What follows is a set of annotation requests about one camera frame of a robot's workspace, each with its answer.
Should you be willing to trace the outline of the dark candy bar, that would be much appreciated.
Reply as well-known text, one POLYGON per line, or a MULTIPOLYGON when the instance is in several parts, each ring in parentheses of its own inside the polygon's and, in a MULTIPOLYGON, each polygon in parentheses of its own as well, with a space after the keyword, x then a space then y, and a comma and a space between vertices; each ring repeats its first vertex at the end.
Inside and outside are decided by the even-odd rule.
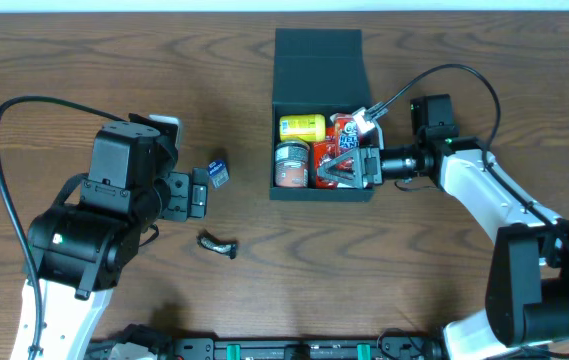
POLYGON ((237 241, 222 241, 207 232, 200 233, 196 238, 197 244, 208 251, 235 259, 237 256, 237 241))

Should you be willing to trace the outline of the red Hacks candy bag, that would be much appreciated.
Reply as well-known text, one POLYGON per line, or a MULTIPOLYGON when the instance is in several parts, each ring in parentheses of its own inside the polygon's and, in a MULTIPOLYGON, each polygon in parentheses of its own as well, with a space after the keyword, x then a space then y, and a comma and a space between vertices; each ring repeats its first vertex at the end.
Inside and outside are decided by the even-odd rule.
POLYGON ((315 187, 318 189, 335 189, 337 182, 323 177, 327 167, 336 154, 335 129, 327 128, 325 138, 313 144, 313 164, 315 169, 315 187))

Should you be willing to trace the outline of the black gift box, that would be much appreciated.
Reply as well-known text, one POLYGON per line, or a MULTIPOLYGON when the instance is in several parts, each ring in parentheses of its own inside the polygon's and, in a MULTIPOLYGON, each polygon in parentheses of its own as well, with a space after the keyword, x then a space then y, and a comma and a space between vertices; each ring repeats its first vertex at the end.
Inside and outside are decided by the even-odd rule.
POLYGON ((352 113, 372 105, 360 30, 286 29, 275 32, 272 144, 285 115, 352 113))

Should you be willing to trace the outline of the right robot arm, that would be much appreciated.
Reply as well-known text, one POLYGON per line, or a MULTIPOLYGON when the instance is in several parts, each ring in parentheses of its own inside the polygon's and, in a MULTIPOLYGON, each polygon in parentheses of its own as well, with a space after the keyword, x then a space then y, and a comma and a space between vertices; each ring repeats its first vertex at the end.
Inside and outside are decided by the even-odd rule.
POLYGON ((413 99, 411 121, 413 144, 340 144, 317 176, 355 189, 428 177, 493 242, 484 309, 446 325, 427 357, 552 357, 549 344, 569 340, 569 220, 527 194, 478 138, 460 136, 449 96, 413 99))

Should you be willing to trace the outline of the red Hello Panda box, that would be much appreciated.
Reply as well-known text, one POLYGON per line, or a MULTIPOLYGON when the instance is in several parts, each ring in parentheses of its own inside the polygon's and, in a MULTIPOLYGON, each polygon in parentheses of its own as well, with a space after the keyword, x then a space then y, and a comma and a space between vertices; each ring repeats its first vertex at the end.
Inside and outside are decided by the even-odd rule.
POLYGON ((331 121, 334 125, 334 141, 337 155, 342 155, 360 146, 363 135, 351 114, 333 114, 331 121))

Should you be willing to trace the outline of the yellow round container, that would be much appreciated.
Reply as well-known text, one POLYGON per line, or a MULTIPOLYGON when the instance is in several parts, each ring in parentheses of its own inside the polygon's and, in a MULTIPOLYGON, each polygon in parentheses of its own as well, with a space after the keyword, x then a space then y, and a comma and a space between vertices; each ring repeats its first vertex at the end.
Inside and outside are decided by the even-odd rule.
POLYGON ((282 141, 320 142, 326 136, 325 117, 321 114, 282 116, 278 129, 282 141))

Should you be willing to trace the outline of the blue Eclipse gum pack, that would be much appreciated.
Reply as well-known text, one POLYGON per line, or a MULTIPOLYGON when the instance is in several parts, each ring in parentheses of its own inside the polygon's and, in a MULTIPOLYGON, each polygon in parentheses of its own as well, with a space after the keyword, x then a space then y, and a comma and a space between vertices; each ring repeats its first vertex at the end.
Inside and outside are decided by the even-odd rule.
POLYGON ((220 188, 230 180, 226 162, 221 159, 212 161, 207 170, 214 188, 220 188))

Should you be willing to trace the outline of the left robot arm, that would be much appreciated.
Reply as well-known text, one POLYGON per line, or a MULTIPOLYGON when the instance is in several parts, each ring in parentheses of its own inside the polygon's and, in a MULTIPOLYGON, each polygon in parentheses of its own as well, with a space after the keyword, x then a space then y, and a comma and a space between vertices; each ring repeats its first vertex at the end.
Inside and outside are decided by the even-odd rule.
POLYGON ((26 358, 33 335, 39 359, 82 358, 142 234, 159 220, 204 217, 208 174, 176 171, 181 136, 180 120, 160 115, 98 131, 89 172, 70 182, 78 204, 59 197, 29 227, 43 317, 26 283, 12 358, 26 358))

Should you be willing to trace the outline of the red Pringles can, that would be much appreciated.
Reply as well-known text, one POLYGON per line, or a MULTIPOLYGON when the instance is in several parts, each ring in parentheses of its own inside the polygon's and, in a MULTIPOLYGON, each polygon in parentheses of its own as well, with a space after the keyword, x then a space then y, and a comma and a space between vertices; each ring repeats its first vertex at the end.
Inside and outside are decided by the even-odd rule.
POLYGON ((308 186, 309 145, 299 140, 279 143, 274 151, 274 183, 277 187, 308 186))

